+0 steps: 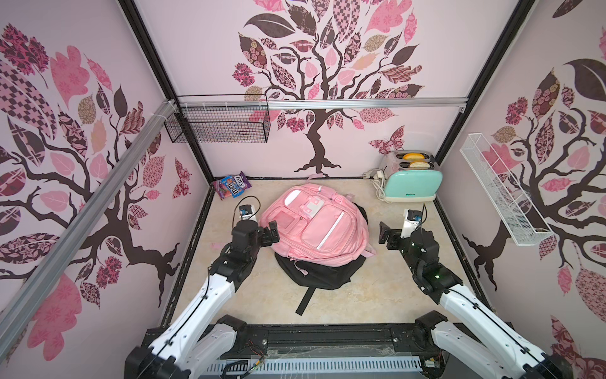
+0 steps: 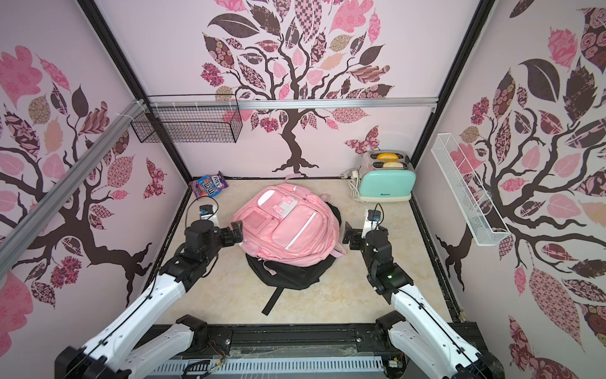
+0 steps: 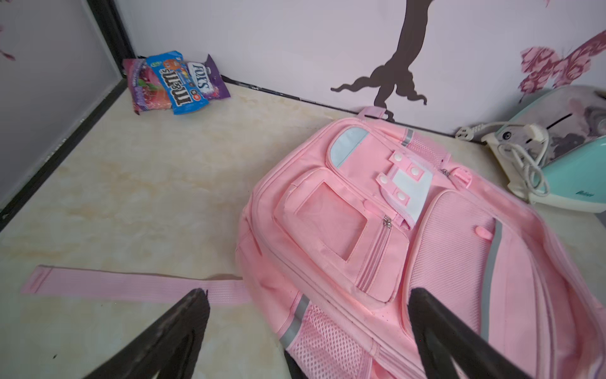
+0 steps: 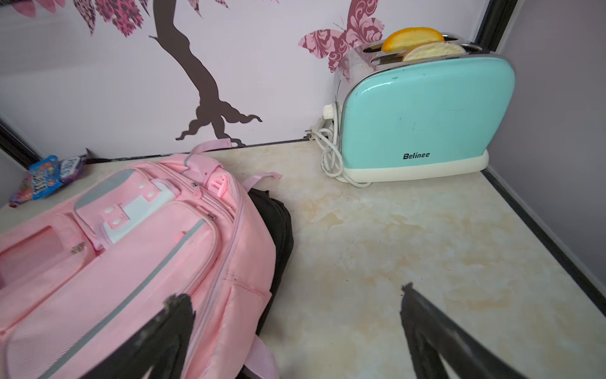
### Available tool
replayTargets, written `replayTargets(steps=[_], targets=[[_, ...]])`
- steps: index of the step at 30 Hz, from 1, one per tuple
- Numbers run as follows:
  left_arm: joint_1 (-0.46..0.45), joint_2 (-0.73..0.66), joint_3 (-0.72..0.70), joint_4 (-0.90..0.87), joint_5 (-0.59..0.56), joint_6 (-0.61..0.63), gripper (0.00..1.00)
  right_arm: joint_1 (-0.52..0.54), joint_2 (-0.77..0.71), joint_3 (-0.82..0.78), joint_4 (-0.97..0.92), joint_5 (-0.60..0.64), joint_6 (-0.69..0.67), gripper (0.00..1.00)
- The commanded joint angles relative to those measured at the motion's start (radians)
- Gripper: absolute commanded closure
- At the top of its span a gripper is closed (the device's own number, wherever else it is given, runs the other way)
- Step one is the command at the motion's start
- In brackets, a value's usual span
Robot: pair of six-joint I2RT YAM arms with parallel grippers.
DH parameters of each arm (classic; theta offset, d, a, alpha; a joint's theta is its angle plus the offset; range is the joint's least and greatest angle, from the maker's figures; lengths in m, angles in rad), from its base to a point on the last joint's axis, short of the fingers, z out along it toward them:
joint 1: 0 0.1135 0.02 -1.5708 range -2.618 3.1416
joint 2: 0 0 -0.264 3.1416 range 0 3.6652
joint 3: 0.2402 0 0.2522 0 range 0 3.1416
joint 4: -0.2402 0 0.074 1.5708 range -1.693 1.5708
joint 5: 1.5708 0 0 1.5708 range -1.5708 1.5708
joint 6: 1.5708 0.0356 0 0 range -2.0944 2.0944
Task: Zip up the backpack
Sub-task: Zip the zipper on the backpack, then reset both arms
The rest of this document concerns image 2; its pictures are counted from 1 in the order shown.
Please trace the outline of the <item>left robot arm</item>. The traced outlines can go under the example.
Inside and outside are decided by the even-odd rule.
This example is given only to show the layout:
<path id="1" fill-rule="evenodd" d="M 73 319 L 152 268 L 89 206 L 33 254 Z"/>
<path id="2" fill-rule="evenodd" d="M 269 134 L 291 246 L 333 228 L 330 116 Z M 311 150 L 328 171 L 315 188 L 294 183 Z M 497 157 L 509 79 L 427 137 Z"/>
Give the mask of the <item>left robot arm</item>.
<path id="1" fill-rule="evenodd" d="M 82 347 L 67 347 L 55 360 L 56 378 L 144 378 L 169 358 L 187 350 L 205 324 L 185 316 L 146 344 L 138 342 L 158 318 L 210 272 L 219 251 L 243 240 L 243 225 L 220 228 L 197 220 L 186 241 L 164 264 L 139 298 Z"/>

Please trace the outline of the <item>black backpack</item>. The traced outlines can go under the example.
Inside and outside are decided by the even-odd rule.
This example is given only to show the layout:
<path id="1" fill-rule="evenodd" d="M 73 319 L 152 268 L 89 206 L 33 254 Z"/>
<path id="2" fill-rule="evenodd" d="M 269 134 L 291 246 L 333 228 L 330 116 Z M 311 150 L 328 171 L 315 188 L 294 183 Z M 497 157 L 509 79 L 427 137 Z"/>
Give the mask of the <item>black backpack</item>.
<path id="1" fill-rule="evenodd" d="M 240 246 L 246 253 L 246 260 L 249 267 L 264 284 L 276 289 L 264 309 L 261 311 L 265 316 L 268 316 L 271 313 L 271 310 L 278 302 L 279 297 L 285 289 L 302 291 L 313 284 L 318 283 L 320 277 L 336 260 L 334 255 L 329 255 L 322 261 L 308 267 L 287 265 L 281 262 L 264 260 L 248 254 L 246 243 L 247 241 L 244 241 Z"/>

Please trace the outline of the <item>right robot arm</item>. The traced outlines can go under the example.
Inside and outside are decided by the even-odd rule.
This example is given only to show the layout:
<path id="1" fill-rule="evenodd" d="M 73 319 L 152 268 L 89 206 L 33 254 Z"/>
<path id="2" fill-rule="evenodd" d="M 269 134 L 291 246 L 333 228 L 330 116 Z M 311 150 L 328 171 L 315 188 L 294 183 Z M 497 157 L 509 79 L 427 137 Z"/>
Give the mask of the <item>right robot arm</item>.
<path id="1" fill-rule="evenodd" d="M 505 377 L 500 361 L 460 336 L 394 262 L 386 228 L 353 229 L 347 224 L 342 242 L 361 252 L 369 284 L 395 309 L 378 319 L 377 325 L 388 342 L 427 377 Z"/>

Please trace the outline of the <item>pink backpack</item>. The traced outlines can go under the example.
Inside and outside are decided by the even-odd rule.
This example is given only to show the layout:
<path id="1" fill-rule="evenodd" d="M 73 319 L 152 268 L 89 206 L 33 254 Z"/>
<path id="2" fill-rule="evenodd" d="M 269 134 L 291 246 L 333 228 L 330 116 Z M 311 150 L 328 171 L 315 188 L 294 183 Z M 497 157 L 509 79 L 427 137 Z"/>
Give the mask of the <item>pink backpack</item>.
<path id="1" fill-rule="evenodd" d="M 231 220 L 242 222 L 239 246 L 270 276 L 277 274 L 272 264 L 309 268 L 347 254 L 327 197 L 288 181 L 260 191 Z"/>

